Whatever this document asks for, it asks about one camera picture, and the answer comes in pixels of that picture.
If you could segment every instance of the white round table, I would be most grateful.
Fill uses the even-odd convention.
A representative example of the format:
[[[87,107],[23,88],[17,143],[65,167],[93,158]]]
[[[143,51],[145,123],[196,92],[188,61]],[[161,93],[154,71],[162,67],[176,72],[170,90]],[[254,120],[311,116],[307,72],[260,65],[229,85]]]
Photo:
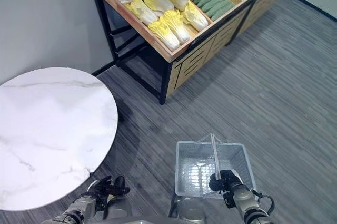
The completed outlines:
[[[114,141],[108,88],[80,70],[52,67],[0,86],[0,209],[44,206],[80,186]]]

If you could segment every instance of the baseboard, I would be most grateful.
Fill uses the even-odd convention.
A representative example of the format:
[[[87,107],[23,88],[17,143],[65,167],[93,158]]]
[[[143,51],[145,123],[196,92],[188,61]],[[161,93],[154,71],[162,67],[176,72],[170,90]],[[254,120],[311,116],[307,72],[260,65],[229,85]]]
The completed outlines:
[[[334,16],[332,16],[329,13],[325,12],[324,10],[318,8],[317,6],[313,5],[312,3],[309,3],[307,0],[299,0],[299,1],[301,1],[302,3],[310,6],[311,8],[315,9],[316,11],[322,13],[323,15],[325,15],[326,17],[328,17],[329,19],[337,22],[337,18],[335,18]]]

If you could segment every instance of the wooden slat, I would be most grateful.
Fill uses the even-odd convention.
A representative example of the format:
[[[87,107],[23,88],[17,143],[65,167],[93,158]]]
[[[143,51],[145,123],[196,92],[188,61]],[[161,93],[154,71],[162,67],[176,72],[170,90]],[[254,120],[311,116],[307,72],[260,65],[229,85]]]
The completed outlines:
[[[176,87],[182,85],[188,78],[190,78],[198,69],[204,64],[205,57],[208,55],[211,46],[213,45],[215,37],[207,40],[197,51],[194,52],[181,65],[180,73],[177,79]]]
[[[176,83],[178,79],[178,75],[180,72],[182,64],[178,64],[178,62],[174,62],[172,65],[172,70],[171,70],[171,75],[170,75],[170,81],[168,83],[168,88],[167,88],[167,94],[166,97],[172,94],[174,90],[176,89]]]
[[[237,29],[237,26],[240,24],[245,13],[248,11],[248,8],[244,9],[240,14],[235,18],[229,21],[222,29],[217,32],[213,46],[211,47],[207,57],[205,58],[204,64],[211,59],[219,50],[225,46],[232,38],[234,32]]]
[[[270,6],[275,3],[276,0],[257,0],[251,9],[247,19],[242,25],[239,34],[242,34],[247,28],[249,28],[256,20],[258,20],[264,13],[266,13]]]

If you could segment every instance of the black cable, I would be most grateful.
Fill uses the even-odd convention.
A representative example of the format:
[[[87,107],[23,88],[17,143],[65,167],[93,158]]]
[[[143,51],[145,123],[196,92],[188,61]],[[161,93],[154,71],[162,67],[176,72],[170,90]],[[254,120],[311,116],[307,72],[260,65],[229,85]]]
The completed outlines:
[[[254,195],[258,196],[258,199],[257,199],[258,203],[260,203],[260,200],[262,198],[269,198],[270,199],[271,205],[270,205],[269,210],[267,211],[267,214],[270,215],[274,211],[274,209],[275,209],[275,201],[274,201],[274,199],[271,196],[269,196],[269,195],[263,195],[262,193],[259,193],[259,192],[255,191],[255,190],[252,190],[252,193]]]

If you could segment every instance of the black metal frame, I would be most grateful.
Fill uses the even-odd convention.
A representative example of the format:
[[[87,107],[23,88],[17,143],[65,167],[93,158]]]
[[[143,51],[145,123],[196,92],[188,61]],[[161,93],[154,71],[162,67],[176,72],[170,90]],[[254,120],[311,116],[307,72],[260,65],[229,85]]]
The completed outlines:
[[[249,7],[248,11],[242,18],[240,24],[238,25],[237,29],[235,30],[233,36],[231,37],[231,40],[228,42],[227,45],[229,45],[237,36],[240,28],[242,27],[244,21],[248,17],[254,3],[256,0],[248,0],[245,4],[241,5],[239,8],[237,8],[235,11],[231,12],[228,16],[223,18],[221,21],[213,25],[211,28],[209,28],[206,32],[204,32],[201,36],[196,38],[188,47],[188,49],[180,55],[176,61],[180,61],[183,57],[185,57],[186,54],[188,54],[190,51],[195,49],[198,45],[200,45],[204,40],[206,40],[212,33],[214,33],[216,30],[218,30],[222,25],[224,25],[226,22],[228,22],[230,19],[232,19],[235,15],[237,15],[241,10],[243,10],[246,7]],[[144,88],[146,88],[151,94],[153,94],[156,98],[159,99],[159,103],[162,105],[166,101],[166,95],[167,95],[167,88],[169,86],[169,81],[170,81],[170,75],[171,75],[171,70],[172,70],[172,64],[173,62],[164,62],[164,69],[161,70],[161,75],[162,75],[162,81],[161,81],[161,88],[160,90],[156,90],[154,87],[152,87],[147,81],[142,79],[136,72],[134,72],[130,67],[126,65],[126,62],[129,61],[130,59],[134,58],[137,56],[137,52],[144,47],[149,46],[147,42],[143,42],[142,44],[134,47],[130,51],[120,55],[120,52],[124,50],[129,44],[131,44],[133,41],[135,41],[138,37],[140,37],[139,33],[134,34],[131,38],[129,38],[127,41],[125,41],[122,45],[119,47],[116,47],[115,42],[114,42],[114,36],[119,35],[123,32],[126,32],[128,30],[131,30],[132,27],[130,25],[111,30],[108,17],[107,17],[107,12],[104,6],[104,0],[95,0],[95,4],[98,10],[98,14],[100,16],[100,20],[103,25],[105,37],[107,39],[113,61],[104,65],[102,68],[99,70],[95,71],[92,73],[93,76],[97,76],[101,73],[103,73],[105,70],[109,69],[110,67],[116,65],[120,67],[122,70],[124,70],[128,75],[130,75],[134,80],[139,82]]]

